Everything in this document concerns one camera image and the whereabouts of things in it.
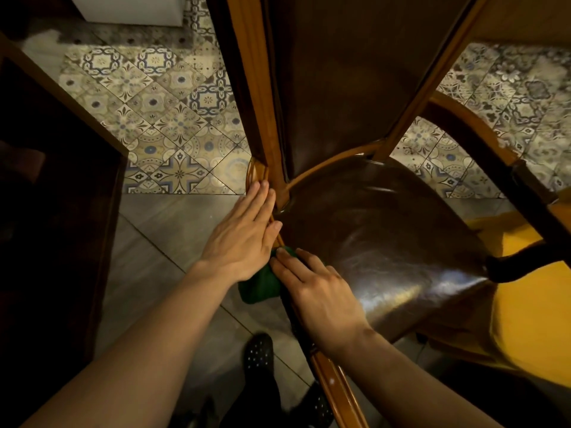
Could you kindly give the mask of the green cleaning cloth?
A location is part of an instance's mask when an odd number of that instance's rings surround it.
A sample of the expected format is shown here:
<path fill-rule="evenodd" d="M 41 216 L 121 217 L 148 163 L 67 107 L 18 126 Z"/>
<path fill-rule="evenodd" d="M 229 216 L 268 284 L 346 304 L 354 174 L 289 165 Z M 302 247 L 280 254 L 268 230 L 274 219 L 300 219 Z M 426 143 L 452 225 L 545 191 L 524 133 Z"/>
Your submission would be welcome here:
<path fill-rule="evenodd" d="M 271 269 L 269 261 L 250 279 L 238 282 L 238 290 L 242 302 L 249 305 L 288 295 L 288 290 Z"/>

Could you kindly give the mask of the person's leg black trousers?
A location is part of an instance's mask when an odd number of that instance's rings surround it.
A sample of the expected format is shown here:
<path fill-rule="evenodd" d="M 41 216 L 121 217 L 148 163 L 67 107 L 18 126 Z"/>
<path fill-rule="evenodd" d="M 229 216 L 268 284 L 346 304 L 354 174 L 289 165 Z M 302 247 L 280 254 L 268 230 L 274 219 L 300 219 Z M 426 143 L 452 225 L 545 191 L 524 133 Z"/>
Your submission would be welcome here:
<path fill-rule="evenodd" d="M 247 375 L 244 388 L 219 428 L 288 428 L 274 375 L 265 370 Z"/>

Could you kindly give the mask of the wooden chair brown leather seat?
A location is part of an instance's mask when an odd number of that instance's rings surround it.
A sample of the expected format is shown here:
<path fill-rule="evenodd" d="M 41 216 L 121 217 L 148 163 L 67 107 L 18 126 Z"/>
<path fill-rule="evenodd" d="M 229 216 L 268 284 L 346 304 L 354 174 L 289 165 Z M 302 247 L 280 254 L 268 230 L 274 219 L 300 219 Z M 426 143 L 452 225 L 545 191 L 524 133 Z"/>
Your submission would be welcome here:
<path fill-rule="evenodd" d="M 462 360 L 494 363 L 468 330 L 493 286 L 563 260 L 571 186 L 544 186 L 486 123 L 437 91 L 481 26 L 529 40 L 526 16 L 571 0 L 206 0 L 252 152 L 268 180 L 276 246 L 311 251 L 349 282 L 390 342 L 411 331 Z M 455 139 L 544 242 L 496 257 L 428 184 L 389 155 L 421 116 Z"/>

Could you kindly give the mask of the person's right hand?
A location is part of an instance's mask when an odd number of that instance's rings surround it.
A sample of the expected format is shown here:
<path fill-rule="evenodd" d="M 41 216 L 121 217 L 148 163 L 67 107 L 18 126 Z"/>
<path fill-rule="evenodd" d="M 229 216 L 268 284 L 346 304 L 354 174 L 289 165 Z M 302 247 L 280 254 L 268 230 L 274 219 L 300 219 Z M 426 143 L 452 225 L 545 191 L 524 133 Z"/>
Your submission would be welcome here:
<path fill-rule="evenodd" d="M 295 274 L 295 290 L 288 290 L 300 322 L 318 349 L 334 361 L 371 327 L 348 283 L 332 273 L 312 273 L 295 255 L 278 248 L 275 257 Z"/>

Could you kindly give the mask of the black dotted slipper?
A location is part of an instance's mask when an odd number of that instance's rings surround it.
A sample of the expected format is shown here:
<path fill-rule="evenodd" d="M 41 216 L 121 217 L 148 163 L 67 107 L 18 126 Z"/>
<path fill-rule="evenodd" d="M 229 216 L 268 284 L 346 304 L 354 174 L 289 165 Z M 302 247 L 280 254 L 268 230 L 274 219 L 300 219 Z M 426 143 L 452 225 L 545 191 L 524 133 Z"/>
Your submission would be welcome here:
<path fill-rule="evenodd" d="M 289 411 L 289 428 L 330 428 L 334 416 L 318 382 L 313 382 L 302 400 Z"/>
<path fill-rule="evenodd" d="M 265 332 L 254 334 L 243 349 L 241 365 L 246 383 L 274 378 L 274 343 Z"/>

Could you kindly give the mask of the dark wooden cabinet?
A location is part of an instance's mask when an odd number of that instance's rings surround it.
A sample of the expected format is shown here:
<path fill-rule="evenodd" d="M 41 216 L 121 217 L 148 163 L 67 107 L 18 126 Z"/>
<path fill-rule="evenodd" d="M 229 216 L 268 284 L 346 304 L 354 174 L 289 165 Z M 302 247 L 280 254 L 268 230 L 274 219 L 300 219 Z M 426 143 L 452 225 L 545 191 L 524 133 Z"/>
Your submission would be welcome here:
<path fill-rule="evenodd" d="M 92 361 L 127 151 L 0 33 L 0 428 Z"/>

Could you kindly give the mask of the person's right forearm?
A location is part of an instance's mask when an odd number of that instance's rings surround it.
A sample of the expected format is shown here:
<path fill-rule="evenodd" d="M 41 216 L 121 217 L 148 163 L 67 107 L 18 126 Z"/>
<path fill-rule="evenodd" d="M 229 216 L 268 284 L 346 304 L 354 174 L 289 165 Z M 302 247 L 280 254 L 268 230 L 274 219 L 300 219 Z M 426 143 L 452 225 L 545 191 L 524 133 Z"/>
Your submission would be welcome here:
<path fill-rule="evenodd" d="M 322 351 L 393 428 L 503 428 L 369 328 L 332 334 Z"/>

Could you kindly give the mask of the yellow cushion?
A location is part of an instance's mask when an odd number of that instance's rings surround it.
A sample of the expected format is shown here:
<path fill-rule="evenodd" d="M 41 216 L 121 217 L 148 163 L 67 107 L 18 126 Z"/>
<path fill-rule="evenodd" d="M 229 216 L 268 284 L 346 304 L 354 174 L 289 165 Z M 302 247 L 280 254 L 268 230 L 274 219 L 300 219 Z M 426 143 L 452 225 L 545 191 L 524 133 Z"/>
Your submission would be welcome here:
<path fill-rule="evenodd" d="M 516 211 L 466 221 L 496 257 L 544 242 Z M 563 260 L 493 286 L 467 323 L 499 366 L 571 388 L 571 267 Z"/>

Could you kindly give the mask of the person's left forearm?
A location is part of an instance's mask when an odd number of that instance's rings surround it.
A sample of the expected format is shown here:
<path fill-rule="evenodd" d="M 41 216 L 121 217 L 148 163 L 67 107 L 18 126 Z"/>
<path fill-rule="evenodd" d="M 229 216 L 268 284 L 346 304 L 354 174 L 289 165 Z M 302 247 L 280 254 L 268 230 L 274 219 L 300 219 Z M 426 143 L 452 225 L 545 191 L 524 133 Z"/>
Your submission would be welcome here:
<path fill-rule="evenodd" d="M 236 262 L 200 260 L 20 428 L 166 428 Z"/>

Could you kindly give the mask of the person's left hand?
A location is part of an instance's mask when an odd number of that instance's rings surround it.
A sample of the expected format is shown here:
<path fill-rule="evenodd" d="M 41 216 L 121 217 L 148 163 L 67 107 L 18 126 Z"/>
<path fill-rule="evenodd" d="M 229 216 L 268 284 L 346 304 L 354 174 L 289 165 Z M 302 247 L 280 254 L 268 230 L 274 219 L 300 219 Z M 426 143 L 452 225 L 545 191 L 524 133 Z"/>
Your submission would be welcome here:
<path fill-rule="evenodd" d="M 216 226 L 196 264 L 228 285 L 250 279 L 269 261 L 270 254 L 261 252 L 262 235 L 268 223 L 246 223 L 246 208 L 259 183 L 254 182 Z M 269 187 L 269 222 L 273 221 L 275 200 L 275 190 Z"/>

